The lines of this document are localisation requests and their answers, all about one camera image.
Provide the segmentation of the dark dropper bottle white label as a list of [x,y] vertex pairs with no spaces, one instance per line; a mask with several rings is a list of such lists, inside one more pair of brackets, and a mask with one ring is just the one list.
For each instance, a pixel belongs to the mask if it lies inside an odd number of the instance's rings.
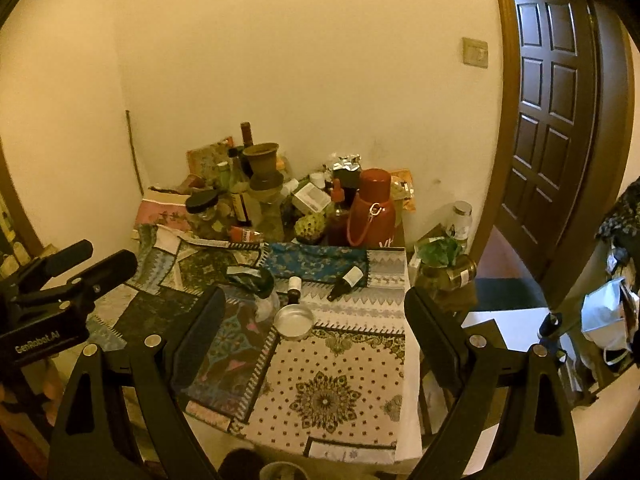
[[359,266],[353,266],[341,278],[339,278],[332,287],[329,295],[326,297],[329,302],[333,302],[341,296],[349,294],[362,280],[364,273]]

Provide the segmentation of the small dark bottle white cap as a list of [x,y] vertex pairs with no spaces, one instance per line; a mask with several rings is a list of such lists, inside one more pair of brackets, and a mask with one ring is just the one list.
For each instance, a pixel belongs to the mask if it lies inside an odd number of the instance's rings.
[[291,276],[288,279],[288,291],[286,292],[286,299],[288,304],[300,304],[300,298],[302,298],[302,279],[299,276]]

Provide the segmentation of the white trash bowl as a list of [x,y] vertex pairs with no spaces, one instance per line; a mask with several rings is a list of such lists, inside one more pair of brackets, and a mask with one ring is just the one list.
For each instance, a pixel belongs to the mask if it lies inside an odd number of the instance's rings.
[[308,480],[302,467],[290,462],[273,462],[259,471],[260,480]]

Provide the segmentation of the pink patterned box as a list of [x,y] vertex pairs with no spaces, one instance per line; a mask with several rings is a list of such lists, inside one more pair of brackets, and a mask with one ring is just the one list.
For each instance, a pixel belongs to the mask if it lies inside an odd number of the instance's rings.
[[169,229],[189,232],[191,225],[186,211],[187,195],[154,191],[143,194],[134,226],[167,226]]

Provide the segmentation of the black lid glass jar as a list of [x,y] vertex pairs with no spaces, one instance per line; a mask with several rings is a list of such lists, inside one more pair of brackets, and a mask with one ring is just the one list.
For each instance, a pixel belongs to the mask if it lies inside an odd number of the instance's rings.
[[217,218],[218,192],[206,190],[193,193],[186,200],[186,212],[193,233],[206,240],[220,240],[222,224]]

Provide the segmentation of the patchwork patterned tablecloth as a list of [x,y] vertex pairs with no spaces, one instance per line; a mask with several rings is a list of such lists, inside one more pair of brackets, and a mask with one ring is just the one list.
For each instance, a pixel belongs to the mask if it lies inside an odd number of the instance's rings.
[[[334,462],[391,465],[420,454],[419,350],[404,313],[401,249],[203,240],[163,226],[137,230],[137,273],[90,315],[93,341],[122,348],[166,334],[210,286],[224,292],[221,326],[178,399],[191,416],[264,448]],[[326,297],[353,266],[364,277]],[[288,279],[314,314],[302,339],[281,337]]]

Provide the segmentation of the glass jar white lid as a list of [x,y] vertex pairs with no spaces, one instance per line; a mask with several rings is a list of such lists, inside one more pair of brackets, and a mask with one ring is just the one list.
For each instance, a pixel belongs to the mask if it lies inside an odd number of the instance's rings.
[[452,204],[451,214],[446,226],[447,235],[456,240],[465,252],[469,243],[472,226],[472,205],[464,200]]

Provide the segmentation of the pile of dark clothes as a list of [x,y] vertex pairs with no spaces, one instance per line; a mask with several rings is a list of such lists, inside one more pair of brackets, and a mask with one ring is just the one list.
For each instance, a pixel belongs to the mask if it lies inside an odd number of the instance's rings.
[[640,178],[637,178],[605,215],[596,234],[597,240],[609,240],[616,247],[625,248],[635,264],[639,264],[639,198]]

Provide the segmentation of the decorated orange picture board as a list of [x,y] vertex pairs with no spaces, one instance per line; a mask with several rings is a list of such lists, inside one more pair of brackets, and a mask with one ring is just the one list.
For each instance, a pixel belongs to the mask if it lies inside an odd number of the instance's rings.
[[198,176],[205,182],[213,182],[218,176],[217,165],[228,159],[228,149],[234,148],[232,136],[221,141],[194,148],[186,152],[186,163],[190,174]]

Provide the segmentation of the clear liquor bottle yellow label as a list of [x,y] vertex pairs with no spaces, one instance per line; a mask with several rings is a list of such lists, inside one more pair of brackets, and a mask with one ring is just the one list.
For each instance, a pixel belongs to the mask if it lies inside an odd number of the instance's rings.
[[235,217],[240,226],[251,226],[252,220],[250,220],[250,205],[247,201],[247,192],[250,188],[250,181],[246,174],[244,174],[240,161],[239,150],[237,148],[229,148],[228,157],[230,162],[229,191],[231,194]]

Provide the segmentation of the red thermos jug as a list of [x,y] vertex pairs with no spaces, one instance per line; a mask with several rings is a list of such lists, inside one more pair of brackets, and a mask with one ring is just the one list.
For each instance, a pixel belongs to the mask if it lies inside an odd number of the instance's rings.
[[396,210],[390,185],[392,176],[380,168],[360,174],[359,188],[347,221],[347,240],[356,248],[378,249],[393,245]]

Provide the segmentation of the green custard apple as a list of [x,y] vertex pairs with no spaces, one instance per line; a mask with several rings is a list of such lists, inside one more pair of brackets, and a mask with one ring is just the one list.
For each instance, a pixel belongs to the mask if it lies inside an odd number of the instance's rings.
[[318,244],[326,232],[326,216],[324,214],[305,214],[294,224],[296,240],[304,244]]

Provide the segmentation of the brown clay vase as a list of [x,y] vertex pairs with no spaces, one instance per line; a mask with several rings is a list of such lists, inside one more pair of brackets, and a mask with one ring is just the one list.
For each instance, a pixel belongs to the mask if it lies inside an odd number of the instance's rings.
[[283,176],[277,168],[279,144],[261,143],[249,146],[243,152],[252,168],[250,187],[255,191],[278,188],[283,183]]

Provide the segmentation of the dark wine bottle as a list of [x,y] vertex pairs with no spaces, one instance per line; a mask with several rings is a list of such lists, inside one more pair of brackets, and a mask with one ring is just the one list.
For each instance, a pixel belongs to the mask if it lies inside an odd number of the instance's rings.
[[250,126],[250,123],[242,122],[242,124],[240,125],[240,128],[241,128],[244,148],[249,148],[250,146],[253,146],[254,140],[253,140],[252,127]]

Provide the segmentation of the thin stick against wall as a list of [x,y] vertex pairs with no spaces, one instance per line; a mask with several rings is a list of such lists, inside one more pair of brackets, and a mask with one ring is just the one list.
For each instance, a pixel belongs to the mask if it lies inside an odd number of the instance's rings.
[[141,171],[140,160],[137,153],[136,142],[134,142],[134,127],[132,126],[130,110],[125,110],[125,119],[128,134],[128,145],[131,156],[132,168],[134,168],[134,176],[136,177],[137,186],[141,196],[144,195],[145,186]]

